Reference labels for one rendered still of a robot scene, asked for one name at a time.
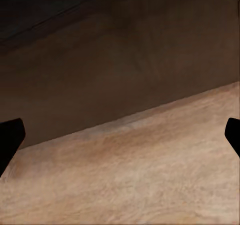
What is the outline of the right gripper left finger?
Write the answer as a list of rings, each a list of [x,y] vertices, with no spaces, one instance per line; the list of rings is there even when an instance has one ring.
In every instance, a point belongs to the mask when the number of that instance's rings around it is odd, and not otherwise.
[[[0,177],[26,137],[21,118],[0,123]]]

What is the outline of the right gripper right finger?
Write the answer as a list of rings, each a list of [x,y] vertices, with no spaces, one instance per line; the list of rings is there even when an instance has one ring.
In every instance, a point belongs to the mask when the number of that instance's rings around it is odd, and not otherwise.
[[[225,137],[240,157],[240,120],[229,118],[225,127]]]

